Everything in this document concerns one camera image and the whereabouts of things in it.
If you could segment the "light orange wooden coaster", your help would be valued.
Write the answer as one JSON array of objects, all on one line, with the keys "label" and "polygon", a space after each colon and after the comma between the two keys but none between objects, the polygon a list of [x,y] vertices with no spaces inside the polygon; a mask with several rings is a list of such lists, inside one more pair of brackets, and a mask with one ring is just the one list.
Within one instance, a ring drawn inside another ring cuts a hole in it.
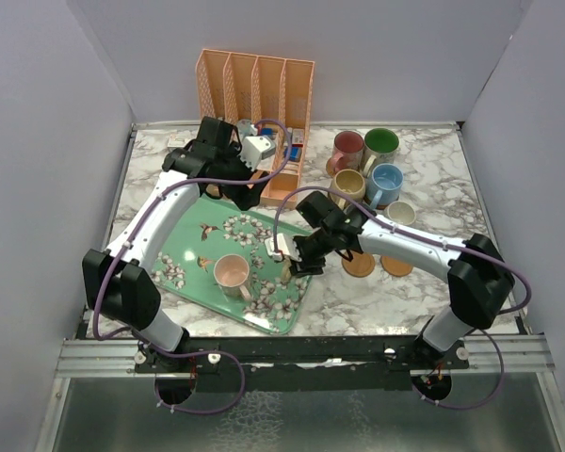
[{"label": "light orange wooden coaster", "polygon": [[353,252],[351,258],[342,259],[344,271],[355,278],[364,278],[370,275],[375,266],[375,258],[369,253]]}]

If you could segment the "tan brown mug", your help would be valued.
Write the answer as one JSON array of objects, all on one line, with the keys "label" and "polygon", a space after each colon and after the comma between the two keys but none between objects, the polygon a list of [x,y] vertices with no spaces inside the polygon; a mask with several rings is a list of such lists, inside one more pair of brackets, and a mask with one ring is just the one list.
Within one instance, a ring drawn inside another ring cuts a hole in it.
[{"label": "tan brown mug", "polygon": [[330,184],[331,192],[328,197],[342,210],[349,206],[345,198],[333,194],[333,191],[344,193],[355,202],[361,202],[365,195],[365,179],[354,169],[342,169],[333,178]]}]

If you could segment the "light blue mug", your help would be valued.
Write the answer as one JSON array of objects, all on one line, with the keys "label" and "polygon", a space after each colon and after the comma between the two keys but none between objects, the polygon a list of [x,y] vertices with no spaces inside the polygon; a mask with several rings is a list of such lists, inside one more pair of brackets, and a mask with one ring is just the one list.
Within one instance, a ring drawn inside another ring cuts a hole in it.
[{"label": "light blue mug", "polygon": [[393,164],[379,164],[371,171],[366,180],[364,198],[374,204],[390,204],[399,198],[404,182],[403,172]]}]

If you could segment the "beige grey mug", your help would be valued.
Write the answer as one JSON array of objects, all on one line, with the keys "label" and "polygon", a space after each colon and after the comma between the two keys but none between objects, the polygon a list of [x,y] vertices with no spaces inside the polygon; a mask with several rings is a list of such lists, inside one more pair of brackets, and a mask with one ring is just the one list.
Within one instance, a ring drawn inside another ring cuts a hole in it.
[{"label": "beige grey mug", "polygon": [[407,202],[395,201],[390,203],[383,212],[391,221],[404,226],[411,226],[416,220],[413,207]]}]

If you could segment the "woven rattan coaster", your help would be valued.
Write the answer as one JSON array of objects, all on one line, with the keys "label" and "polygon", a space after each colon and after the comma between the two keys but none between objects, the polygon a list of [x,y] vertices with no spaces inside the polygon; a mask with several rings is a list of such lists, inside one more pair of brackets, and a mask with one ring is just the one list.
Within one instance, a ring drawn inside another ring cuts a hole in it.
[{"label": "woven rattan coaster", "polygon": [[329,174],[330,177],[333,177],[335,175],[334,164],[331,162],[330,159],[327,161],[326,164],[326,172]]}]

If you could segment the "yellow mug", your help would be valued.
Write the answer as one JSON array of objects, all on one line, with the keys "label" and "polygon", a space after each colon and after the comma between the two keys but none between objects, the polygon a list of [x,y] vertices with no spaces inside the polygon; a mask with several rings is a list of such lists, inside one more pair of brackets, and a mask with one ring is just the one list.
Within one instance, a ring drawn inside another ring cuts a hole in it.
[{"label": "yellow mug", "polygon": [[285,257],[282,262],[281,282],[289,283],[299,272],[299,262]]}]

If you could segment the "maroon red mug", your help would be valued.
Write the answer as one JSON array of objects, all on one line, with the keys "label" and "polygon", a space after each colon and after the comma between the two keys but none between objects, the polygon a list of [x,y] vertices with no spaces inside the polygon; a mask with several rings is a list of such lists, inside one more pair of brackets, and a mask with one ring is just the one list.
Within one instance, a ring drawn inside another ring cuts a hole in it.
[{"label": "maroon red mug", "polygon": [[354,131],[342,131],[333,140],[331,162],[335,174],[340,170],[358,170],[363,156],[363,137]]}]

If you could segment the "green mug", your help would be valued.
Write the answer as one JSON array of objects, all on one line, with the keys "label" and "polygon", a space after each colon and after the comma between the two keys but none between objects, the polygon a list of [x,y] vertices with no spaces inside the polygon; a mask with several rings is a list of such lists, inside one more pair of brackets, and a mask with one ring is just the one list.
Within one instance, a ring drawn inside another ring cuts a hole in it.
[{"label": "green mug", "polygon": [[361,172],[368,177],[376,165],[393,163],[400,147],[399,137],[386,128],[375,128],[364,136]]}]

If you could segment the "pink mug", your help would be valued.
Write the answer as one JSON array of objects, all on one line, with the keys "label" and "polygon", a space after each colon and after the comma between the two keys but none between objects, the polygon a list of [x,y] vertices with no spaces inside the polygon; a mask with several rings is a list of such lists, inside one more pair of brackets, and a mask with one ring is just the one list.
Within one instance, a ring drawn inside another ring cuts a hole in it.
[{"label": "pink mug", "polygon": [[225,296],[246,302],[253,301],[249,289],[250,266],[243,256],[227,254],[220,257],[213,272],[216,283]]}]

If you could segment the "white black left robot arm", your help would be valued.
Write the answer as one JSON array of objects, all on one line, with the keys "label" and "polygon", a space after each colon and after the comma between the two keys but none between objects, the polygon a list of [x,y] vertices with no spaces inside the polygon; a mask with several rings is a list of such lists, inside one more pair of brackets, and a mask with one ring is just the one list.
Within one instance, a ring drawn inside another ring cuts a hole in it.
[{"label": "white black left robot arm", "polygon": [[275,152],[275,142],[259,135],[255,125],[239,130],[211,117],[202,119],[195,138],[168,151],[149,199],[133,220],[105,250],[89,250],[82,260],[96,339],[104,339],[99,317],[105,316],[156,348],[156,359],[165,369],[175,372],[186,366],[188,332],[162,310],[150,275],[157,254],[209,186],[219,188],[242,211],[257,206],[272,177],[258,177],[258,166]]}]

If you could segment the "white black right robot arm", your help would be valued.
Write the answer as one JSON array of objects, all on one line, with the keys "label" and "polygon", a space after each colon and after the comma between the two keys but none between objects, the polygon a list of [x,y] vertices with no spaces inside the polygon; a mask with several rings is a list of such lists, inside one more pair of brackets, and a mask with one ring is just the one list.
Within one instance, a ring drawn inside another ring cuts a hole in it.
[{"label": "white black right robot arm", "polygon": [[297,210],[313,232],[293,238],[295,276],[321,274],[332,252],[346,261],[370,253],[417,267],[447,283],[448,306],[426,323],[412,347],[415,360],[425,368],[443,362],[468,332],[488,329],[514,287],[512,273],[485,235],[459,240],[422,233],[366,207],[343,210],[318,191]]}]

